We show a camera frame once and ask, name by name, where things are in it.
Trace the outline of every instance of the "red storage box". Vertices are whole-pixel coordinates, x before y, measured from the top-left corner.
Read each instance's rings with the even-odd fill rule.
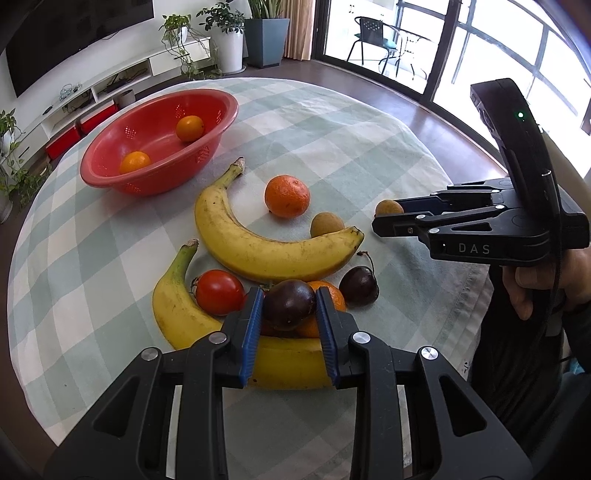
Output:
[[[60,155],[71,149],[82,139],[78,125],[72,125],[67,130],[64,130],[59,137],[52,140],[45,146],[45,151],[52,160],[57,159]]]
[[[119,108],[115,104],[115,101],[111,100],[80,118],[80,130],[82,130],[83,134],[88,135],[94,127],[107,120],[111,115],[117,113],[117,111],[119,111]]]

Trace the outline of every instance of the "checkered tablecloth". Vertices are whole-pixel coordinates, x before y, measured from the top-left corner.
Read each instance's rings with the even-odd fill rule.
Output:
[[[155,95],[200,87],[233,94],[240,113],[195,179],[151,198],[88,187],[80,160],[99,127],[63,158],[24,223],[10,272],[9,341],[28,405],[49,436],[60,443],[142,349],[171,349],[154,321],[152,290],[178,248],[197,236],[195,198],[239,156],[247,170],[229,196],[241,223],[283,240],[306,238],[321,211],[356,225],[381,291],[371,307],[352,311],[360,328],[411,351],[434,345],[465,374],[492,292],[486,267],[434,261],[416,238],[371,231],[380,200],[426,195],[449,182],[426,147],[395,118],[306,83],[225,79]],[[311,192],[308,211],[289,222],[271,216],[263,201],[267,181],[279,174],[302,179]],[[356,256],[349,267],[362,262]],[[220,266],[200,248],[187,278],[210,268]],[[346,270],[330,280],[338,284]],[[232,480],[348,478],[353,391],[224,395]],[[173,429],[171,453],[175,438]]]

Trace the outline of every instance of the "potted plant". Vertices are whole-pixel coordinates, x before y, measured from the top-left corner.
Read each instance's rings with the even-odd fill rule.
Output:
[[[191,15],[163,15],[164,25],[158,30],[164,29],[163,42],[168,42],[171,48],[184,45],[191,26]]]
[[[215,49],[209,46],[209,42],[204,41],[202,35],[199,35],[193,27],[191,27],[191,15],[163,15],[164,24],[159,30],[164,29],[162,36],[162,43],[166,50],[176,59],[181,61],[181,74],[186,75],[189,80],[197,80],[202,78],[215,78],[217,71],[210,72],[205,75],[203,69],[197,68],[193,63],[191,54],[187,51],[185,45],[187,37],[197,40],[205,49],[207,54],[216,62]]]
[[[248,0],[252,18],[245,21],[248,64],[258,68],[281,63],[289,18],[280,18],[281,0]]]
[[[242,68],[242,46],[244,35],[244,14],[230,10],[232,0],[218,2],[211,8],[204,8],[197,13],[205,15],[205,31],[212,31],[212,38],[217,48],[217,66],[224,74],[240,72]]]
[[[12,202],[8,196],[9,192],[7,189],[3,189],[2,186],[8,181],[4,164],[16,148],[14,145],[16,129],[17,121],[14,118],[14,110],[10,113],[3,110],[0,113],[0,223],[6,221],[12,211]]]
[[[12,210],[13,192],[20,197],[20,206],[27,205],[39,191],[49,174],[48,164],[40,174],[32,174],[26,168],[20,168],[14,151],[20,145],[15,140],[17,122],[14,110],[0,113],[0,223],[4,222]]]

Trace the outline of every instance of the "small pot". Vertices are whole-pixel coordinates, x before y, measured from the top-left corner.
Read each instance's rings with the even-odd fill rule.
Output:
[[[12,132],[9,130],[0,137],[0,158],[7,157],[10,153],[10,145],[12,143]]]
[[[174,48],[177,46],[177,42],[179,45],[184,45],[187,41],[187,35],[189,34],[188,27],[181,27],[176,32],[167,32],[165,35],[165,40],[169,43],[169,45]]]

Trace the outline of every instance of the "wooden floor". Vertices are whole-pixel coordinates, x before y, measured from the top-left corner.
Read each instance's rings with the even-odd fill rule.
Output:
[[[411,128],[434,154],[454,183],[493,179],[506,175],[487,153],[439,117],[393,90],[344,70],[315,61],[284,60],[278,67],[263,70],[248,68],[239,76],[284,78],[313,83],[344,93],[390,113]],[[146,90],[141,96],[149,95],[180,81],[182,80],[173,79],[162,83]],[[12,252],[25,217],[26,211],[20,213],[15,211],[7,222],[0,225],[1,305],[6,305],[7,302],[7,283]],[[2,381],[0,428],[25,459],[36,470],[41,471],[55,446],[29,412],[12,370],[8,351],[7,311],[4,307],[0,309],[0,329],[2,330],[0,334],[0,379]]]

